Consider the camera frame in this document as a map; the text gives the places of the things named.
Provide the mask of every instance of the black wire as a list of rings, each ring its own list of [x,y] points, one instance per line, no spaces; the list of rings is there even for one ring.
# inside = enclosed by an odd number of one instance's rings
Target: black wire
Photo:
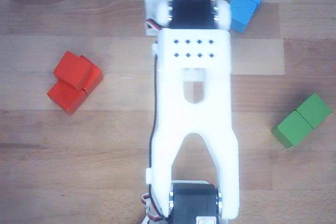
[[[157,114],[157,102],[158,102],[158,99],[157,99],[157,87],[156,87],[156,79],[157,79],[157,69],[158,69],[158,59],[157,59],[157,55],[155,55],[155,59],[154,59],[154,122],[153,122],[153,129],[152,129],[152,133],[151,133],[151,137],[149,139],[149,167],[151,168],[152,167],[152,140],[153,140],[153,135],[154,135],[154,131],[155,131],[155,126],[156,126],[156,114]],[[153,197],[152,197],[152,185],[149,184],[149,188],[148,188],[148,192],[149,192],[149,197],[151,198],[151,202],[152,202],[152,205],[154,207],[154,210],[156,211],[157,215],[159,215],[160,219],[156,220],[156,221],[159,221],[159,220],[163,220],[165,219],[165,216],[163,214],[161,214],[153,200]]]
[[[152,133],[149,139],[149,167],[152,167],[152,140],[153,140],[153,135],[154,135],[154,131],[155,131],[155,126],[156,126],[156,114],[157,114],[157,98],[156,98],[156,70],[158,67],[158,59],[157,59],[157,55],[155,55],[155,59],[154,59],[154,122],[153,122],[153,129],[152,129]]]

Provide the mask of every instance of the wooden surface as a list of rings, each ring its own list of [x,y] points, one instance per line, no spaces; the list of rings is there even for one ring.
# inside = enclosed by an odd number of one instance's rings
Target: wooden surface
[[[244,34],[232,32],[232,223],[336,223],[336,115],[287,151],[270,132],[313,92],[336,110],[335,17],[336,0],[265,0]],[[142,220],[155,40],[143,20],[143,0],[0,0],[1,224]],[[104,72],[73,116],[46,95],[66,50]],[[216,183],[199,136],[186,138],[173,176]]]

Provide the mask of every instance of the white plastic part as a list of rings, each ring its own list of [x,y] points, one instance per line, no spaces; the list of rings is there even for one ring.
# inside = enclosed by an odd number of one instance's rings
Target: white plastic part
[[[239,166],[238,142],[232,129],[230,33],[164,28],[158,35],[158,125],[152,139],[152,194],[168,217],[173,162],[184,138],[198,133],[217,169],[221,217],[234,219],[239,209]],[[205,70],[204,99],[199,103],[184,98],[186,68]]]
[[[170,21],[168,1],[161,1],[157,5],[155,21],[164,27],[168,25],[168,22]]]
[[[149,185],[152,183],[152,169],[149,167],[146,168],[146,184]]]
[[[218,29],[230,30],[231,26],[231,10],[228,2],[224,0],[217,0],[218,12]]]

